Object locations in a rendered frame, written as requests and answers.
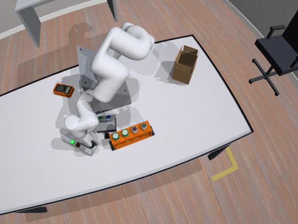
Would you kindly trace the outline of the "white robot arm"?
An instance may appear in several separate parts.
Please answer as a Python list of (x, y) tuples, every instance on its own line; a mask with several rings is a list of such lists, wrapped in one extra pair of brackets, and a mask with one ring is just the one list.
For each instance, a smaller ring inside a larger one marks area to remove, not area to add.
[(89, 129), (99, 125), (99, 119), (91, 104), (93, 98), (110, 102), (129, 76), (129, 68), (119, 61), (121, 55), (132, 60), (143, 60), (153, 47), (155, 39), (142, 27), (124, 23), (113, 27), (106, 34), (90, 64), (90, 71), (101, 78), (94, 88), (84, 91), (76, 109), (78, 116), (69, 115), (64, 120), (65, 128), (76, 139), (83, 139)]

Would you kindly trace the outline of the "brown cardboard box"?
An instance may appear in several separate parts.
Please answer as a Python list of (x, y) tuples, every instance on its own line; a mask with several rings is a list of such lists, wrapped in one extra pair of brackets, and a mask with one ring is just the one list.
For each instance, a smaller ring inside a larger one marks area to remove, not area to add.
[(198, 49), (184, 45), (183, 51), (181, 50), (182, 46), (176, 57), (177, 59), (174, 61), (172, 79), (186, 83), (188, 85), (198, 58)]

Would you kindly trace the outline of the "orange handheld multimeter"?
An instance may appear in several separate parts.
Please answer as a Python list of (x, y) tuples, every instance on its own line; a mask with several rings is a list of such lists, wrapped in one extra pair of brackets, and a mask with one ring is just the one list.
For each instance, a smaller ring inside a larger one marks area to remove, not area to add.
[(63, 84), (57, 83), (53, 92), (56, 95), (61, 95), (61, 96), (70, 98), (74, 92), (74, 88), (73, 88), (73, 86), (68, 86), (68, 85), (63, 85)]

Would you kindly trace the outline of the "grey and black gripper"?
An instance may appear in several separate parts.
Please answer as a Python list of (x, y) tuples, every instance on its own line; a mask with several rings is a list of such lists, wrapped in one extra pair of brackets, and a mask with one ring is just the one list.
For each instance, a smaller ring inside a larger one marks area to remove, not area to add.
[(97, 146), (97, 143), (94, 142), (94, 138), (87, 132), (87, 135), (83, 139), (76, 139), (77, 141), (93, 148), (94, 146)]

